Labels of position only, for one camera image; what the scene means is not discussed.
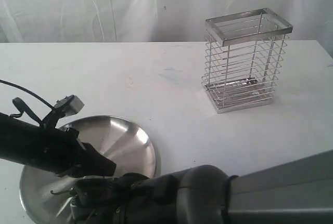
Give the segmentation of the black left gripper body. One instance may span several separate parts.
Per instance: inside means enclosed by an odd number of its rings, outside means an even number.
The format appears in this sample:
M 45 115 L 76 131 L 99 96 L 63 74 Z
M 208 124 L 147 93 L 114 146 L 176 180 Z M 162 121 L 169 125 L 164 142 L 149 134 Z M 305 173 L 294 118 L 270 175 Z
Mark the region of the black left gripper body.
M 33 167 L 55 173 L 58 177 L 82 177 L 87 145 L 79 132 L 33 127 Z

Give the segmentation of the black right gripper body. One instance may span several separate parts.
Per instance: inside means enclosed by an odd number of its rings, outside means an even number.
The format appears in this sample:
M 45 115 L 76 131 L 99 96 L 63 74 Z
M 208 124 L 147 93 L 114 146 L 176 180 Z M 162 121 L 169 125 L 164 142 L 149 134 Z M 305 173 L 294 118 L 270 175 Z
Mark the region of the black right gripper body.
M 80 179 L 72 188 L 72 219 L 74 223 L 176 223 L 179 185 L 178 174 Z

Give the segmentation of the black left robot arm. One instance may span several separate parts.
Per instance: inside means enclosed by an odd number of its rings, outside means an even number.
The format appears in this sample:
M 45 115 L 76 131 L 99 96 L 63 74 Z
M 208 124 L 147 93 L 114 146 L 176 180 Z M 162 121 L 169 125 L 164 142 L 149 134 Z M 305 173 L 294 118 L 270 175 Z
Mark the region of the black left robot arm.
M 1 114 L 2 159 L 58 177 L 113 176 L 116 163 L 78 136 L 73 128 L 43 128 Z

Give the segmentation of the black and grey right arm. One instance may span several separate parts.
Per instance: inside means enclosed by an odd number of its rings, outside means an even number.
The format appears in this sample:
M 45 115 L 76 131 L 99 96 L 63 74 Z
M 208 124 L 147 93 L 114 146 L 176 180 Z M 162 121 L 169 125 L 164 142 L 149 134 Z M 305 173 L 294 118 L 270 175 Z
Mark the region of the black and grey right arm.
M 332 223 L 332 152 L 244 176 L 202 165 L 82 179 L 73 190 L 74 223 Z

